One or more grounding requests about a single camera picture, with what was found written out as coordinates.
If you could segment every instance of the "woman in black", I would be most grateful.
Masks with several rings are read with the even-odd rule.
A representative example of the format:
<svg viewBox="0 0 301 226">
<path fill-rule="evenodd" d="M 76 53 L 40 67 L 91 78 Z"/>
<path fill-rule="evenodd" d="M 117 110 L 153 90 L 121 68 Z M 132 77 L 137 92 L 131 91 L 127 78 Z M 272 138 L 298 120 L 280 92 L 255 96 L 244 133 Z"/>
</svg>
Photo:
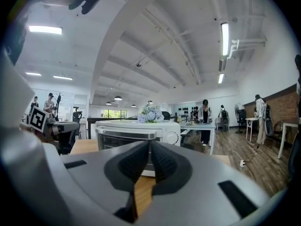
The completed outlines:
<svg viewBox="0 0 301 226">
<path fill-rule="evenodd" d="M 39 103 L 37 102 L 38 101 L 38 97 L 35 96 L 33 100 L 34 100 L 34 102 L 32 102 L 32 104 L 30 106 L 29 115 L 32 113 L 32 109 L 33 109 L 34 106 L 39 107 Z"/>
<path fill-rule="evenodd" d="M 208 100 L 203 100 L 203 106 L 200 108 L 201 119 L 204 123 L 209 124 L 212 122 L 212 113 L 210 107 L 208 105 Z M 209 130 L 202 130 L 201 135 L 201 143 L 203 146 L 207 146 L 210 140 L 210 131 Z"/>
</svg>

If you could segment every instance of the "microwave oven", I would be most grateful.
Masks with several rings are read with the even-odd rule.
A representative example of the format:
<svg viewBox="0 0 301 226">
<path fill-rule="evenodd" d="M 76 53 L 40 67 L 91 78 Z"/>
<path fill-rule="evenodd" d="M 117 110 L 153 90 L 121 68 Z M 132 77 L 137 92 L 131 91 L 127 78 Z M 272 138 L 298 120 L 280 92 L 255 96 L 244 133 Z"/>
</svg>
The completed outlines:
<svg viewBox="0 0 301 226">
<path fill-rule="evenodd" d="M 180 125 L 173 121 L 159 123 L 139 123 L 137 120 L 97 121 L 95 131 L 99 150 L 145 140 L 156 140 L 177 146 L 180 146 L 181 142 Z M 151 152 L 142 175 L 155 176 Z"/>
</svg>

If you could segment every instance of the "flower bouquet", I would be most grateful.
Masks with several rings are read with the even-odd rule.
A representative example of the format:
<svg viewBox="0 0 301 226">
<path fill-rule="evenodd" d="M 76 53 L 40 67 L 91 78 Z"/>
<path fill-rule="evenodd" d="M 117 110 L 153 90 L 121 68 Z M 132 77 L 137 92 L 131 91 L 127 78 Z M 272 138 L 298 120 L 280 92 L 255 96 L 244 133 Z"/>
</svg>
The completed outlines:
<svg viewBox="0 0 301 226">
<path fill-rule="evenodd" d="M 164 116 L 160 110 L 160 106 L 147 105 L 141 114 L 138 115 L 138 121 L 140 123 L 156 123 L 162 122 L 163 120 Z"/>
</svg>

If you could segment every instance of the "fluorescent light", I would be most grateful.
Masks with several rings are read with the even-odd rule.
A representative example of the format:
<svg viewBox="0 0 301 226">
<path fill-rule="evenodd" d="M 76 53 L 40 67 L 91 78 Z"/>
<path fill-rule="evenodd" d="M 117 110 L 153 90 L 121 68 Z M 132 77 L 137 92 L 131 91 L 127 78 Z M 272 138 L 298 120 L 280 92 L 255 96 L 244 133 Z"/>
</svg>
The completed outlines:
<svg viewBox="0 0 301 226">
<path fill-rule="evenodd" d="M 219 84 L 222 83 L 222 80 L 223 80 L 223 78 L 224 78 L 224 75 L 225 75 L 225 74 L 223 74 L 223 73 L 220 74 L 220 78 L 219 78 L 219 80 L 218 80 L 218 83 L 219 83 Z"/>
<path fill-rule="evenodd" d="M 68 77 L 61 77 L 61 76 L 53 76 L 54 78 L 57 78 L 57 79 L 64 79 L 64 80 L 73 80 L 72 78 L 68 78 Z"/>
<path fill-rule="evenodd" d="M 46 26 L 29 26 L 29 31 L 62 34 L 62 28 L 46 27 Z"/>
<path fill-rule="evenodd" d="M 229 50 L 229 24 L 222 24 L 222 55 L 227 55 Z"/>
<path fill-rule="evenodd" d="M 37 75 L 37 76 L 42 76 L 40 73 L 29 73 L 29 72 L 26 72 L 26 74 L 29 74 L 29 75 Z"/>
</svg>

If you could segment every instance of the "power outlet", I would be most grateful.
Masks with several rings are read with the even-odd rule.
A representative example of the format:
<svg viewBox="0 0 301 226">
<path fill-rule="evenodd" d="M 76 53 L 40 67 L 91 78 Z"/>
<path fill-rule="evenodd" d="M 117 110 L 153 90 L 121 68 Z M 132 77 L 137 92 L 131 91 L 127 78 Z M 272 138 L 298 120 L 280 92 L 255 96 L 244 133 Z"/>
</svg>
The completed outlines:
<svg viewBox="0 0 301 226">
<path fill-rule="evenodd" d="M 240 160 L 240 165 L 241 168 L 245 167 L 245 161 L 244 160 Z"/>
</svg>

